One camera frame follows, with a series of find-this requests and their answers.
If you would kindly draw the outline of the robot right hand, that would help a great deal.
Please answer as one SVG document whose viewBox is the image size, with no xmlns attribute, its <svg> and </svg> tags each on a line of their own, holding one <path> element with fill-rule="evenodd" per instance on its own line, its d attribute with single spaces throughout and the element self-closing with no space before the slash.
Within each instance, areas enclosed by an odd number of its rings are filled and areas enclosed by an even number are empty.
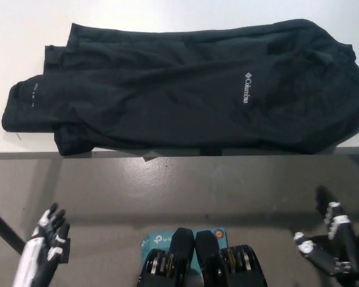
<svg viewBox="0 0 359 287">
<path fill-rule="evenodd" d="M 315 200 L 327 234 L 309 237 L 292 231 L 300 254 L 330 277 L 359 280 L 359 245 L 345 208 L 323 185 L 316 189 Z"/>
</svg>

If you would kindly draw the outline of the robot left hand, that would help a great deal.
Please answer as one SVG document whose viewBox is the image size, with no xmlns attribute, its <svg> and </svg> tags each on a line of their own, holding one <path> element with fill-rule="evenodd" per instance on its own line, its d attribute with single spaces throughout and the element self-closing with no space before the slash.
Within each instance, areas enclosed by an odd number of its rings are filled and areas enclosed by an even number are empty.
<svg viewBox="0 0 359 287">
<path fill-rule="evenodd" d="M 70 224 L 65 209 L 53 203 L 40 217 L 26 242 L 17 266 L 13 287 L 49 286 L 61 264 L 69 261 Z"/>
</svg>

